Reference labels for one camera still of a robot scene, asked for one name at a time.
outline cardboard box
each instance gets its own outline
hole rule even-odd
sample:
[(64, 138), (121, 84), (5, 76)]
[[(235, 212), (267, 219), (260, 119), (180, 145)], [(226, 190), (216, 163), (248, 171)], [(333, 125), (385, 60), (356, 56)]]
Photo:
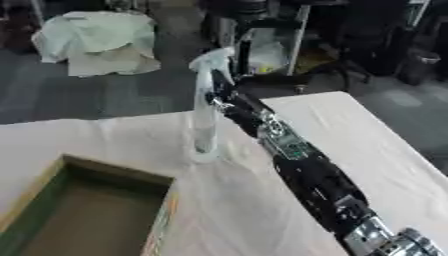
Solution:
[(174, 179), (63, 156), (0, 219), (2, 256), (156, 256)]

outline chair leg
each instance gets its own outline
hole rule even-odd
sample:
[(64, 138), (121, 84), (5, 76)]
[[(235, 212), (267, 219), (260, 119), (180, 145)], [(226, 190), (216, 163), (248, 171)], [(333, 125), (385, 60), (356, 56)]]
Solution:
[(336, 71), (341, 75), (342, 80), (344, 80), (344, 87), (342, 88), (343, 92), (349, 92), (351, 84), (350, 84), (350, 77), (348, 75), (347, 69), (344, 67), (337, 67)]
[(369, 72), (367, 72), (363, 67), (360, 67), (358, 65), (353, 65), (353, 64), (347, 64), (346, 68), (349, 71), (353, 71), (353, 72), (363, 75), (364, 76), (364, 79), (362, 80), (363, 83), (365, 83), (365, 84), (370, 83), (370, 78), (372, 77), (372, 75)]

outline desk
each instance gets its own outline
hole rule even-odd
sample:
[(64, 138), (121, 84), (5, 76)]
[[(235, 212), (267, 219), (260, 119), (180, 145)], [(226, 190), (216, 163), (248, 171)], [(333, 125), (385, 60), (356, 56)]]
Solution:
[[(421, 230), (448, 251), (448, 179), (348, 94), (266, 101), (366, 193), (390, 228)], [(194, 164), (189, 113), (0, 126), (0, 214), (62, 153), (178, 178), (164, 256), (347, 256), (283, 185), (271, 160), (220, 121), (222, 157)]]
[[(420, 20), (423, 17), (423, 14), (425, 13), (426, 9), (428, 8), (431, 0), (410, 0), (409, 4), (411, 5), (417, 5), (417, 11), (410, 15), (408, 18), (408, 24), (412, 27), (416, 27)], [(303, 37), (305, 35), (306, 27), (308, 24), (309, 14), (311, 12), (312, 6), (323, 6), (323, 5), (344, 5), (347, 4), (347, 0), (337, 0), (337, 1), (317, 1), (316, 3), (313, 3), (313, 5), (303, 5), (299, 13), (297, 14), (297, 19), (302, 22), (302, 27), (298, 29), (294, 36), (294, 46), (291, 51), (291, 56), (289, 58), (290, 64), (288, 67), (288, 75), (293, 75), (294, 71), (297, 67), (297, 59), (300, 54), (300, 47), (302, 45)]]

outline white sheet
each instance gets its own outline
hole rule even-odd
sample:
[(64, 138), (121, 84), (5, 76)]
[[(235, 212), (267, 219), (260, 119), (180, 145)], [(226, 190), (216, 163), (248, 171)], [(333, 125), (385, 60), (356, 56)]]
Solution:
[(69, 60), (69, 76), (140, 74), (158, 70), (155, 22), (143, 14), (71, 12), (33, 35), (42, 62)]
[[(398, 231), (414, 227), (448, 251), (448, 179), (344, 93), (267, 100), (334, 160)], [(230, 121), (222, 157), (189, 160), (188, 113), (0, 126), (0, 213), (62, 153), (179, 178), (164, 256), (346, 255), (294, 199), (262, 149)]]

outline clear plastic spray bottle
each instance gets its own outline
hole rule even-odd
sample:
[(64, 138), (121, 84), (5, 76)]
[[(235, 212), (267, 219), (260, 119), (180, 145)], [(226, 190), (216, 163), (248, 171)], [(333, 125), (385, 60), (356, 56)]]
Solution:
[(217, 121), (218, 113), (208, 104), (205, 95), (213, 92), (213, 70), (220, 71), (233, 83), (229, 70), (229, 57), (235, 54), (232, 47), (208, 52), (190, 63), (190, 69), (197, 72), (196, 95), (192, 114), (194, 151), (193, 160), (211, 162), (218, 156)]

